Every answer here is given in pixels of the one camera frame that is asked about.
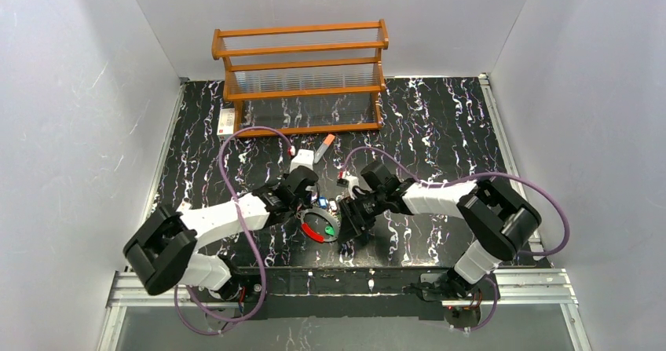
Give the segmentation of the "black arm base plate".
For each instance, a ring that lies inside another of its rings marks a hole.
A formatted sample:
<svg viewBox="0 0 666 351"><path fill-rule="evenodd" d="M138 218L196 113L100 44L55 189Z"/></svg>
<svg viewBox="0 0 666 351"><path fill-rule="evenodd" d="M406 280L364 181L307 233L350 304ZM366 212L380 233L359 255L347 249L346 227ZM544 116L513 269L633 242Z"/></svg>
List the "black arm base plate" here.
<svg viewBox="0 0 666 351"><path fill-rule="evenodd" d="M266 283L259 271L241 268L228 289L215 293L195 288L194 299L221 315L253 312L252 320L282 318L415 317L451 320L454 327L473 327L481 307L494 300L491 285L481 281L469 294L449 297L424 291L445 268L268 268Z"/></svg>

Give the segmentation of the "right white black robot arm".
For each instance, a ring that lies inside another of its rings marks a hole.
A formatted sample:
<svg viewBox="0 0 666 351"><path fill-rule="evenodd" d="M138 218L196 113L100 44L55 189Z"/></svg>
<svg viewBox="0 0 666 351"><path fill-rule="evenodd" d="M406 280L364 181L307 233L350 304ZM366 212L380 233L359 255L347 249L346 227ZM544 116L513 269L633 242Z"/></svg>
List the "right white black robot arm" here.
<svg viewBox="0 0 666 351"><path fill-rule="evenodd" d="M424 291L466 296L500 263L513 260L542 221L539 212L499 177L432 188L413 178L400 180L379 161L367 165L360 175L369 188L349 183L349 196L338 203L340 244L365 234L387 211L460 218L474 234L474 242L443 277L419 285Z"/></svg>

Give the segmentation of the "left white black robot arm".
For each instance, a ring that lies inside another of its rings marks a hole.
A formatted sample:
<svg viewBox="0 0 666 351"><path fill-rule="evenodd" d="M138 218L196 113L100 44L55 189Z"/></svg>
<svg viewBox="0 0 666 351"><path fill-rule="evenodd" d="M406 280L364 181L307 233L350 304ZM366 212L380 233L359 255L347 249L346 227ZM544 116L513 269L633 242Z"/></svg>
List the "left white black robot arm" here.
<svg viewBox="0 0 666 351"><path fill-rule="evenodd" d="M238 200L179 212L159 206L123 247L123 256L150 295L178 284L222 289L232 271L222 258L201 248L235 234L282 225L311 203L318 175L299 166L280 180L263 185Z"/></svg>

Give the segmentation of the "red white keyring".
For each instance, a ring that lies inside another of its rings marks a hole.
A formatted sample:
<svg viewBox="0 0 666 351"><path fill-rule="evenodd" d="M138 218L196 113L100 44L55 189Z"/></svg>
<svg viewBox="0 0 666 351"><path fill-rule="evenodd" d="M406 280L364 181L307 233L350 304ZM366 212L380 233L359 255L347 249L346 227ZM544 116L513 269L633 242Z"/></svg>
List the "red white keyring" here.
<svg viewBox="0 0 666 351"><path fill-rule="evenodd" d="M309 208L297 213L300 229L312 241L317 243L334 243L340 233L340 222L337 215L321 208ZM325 228L331 226L335 229L335 236L328 236Z"/></svg>

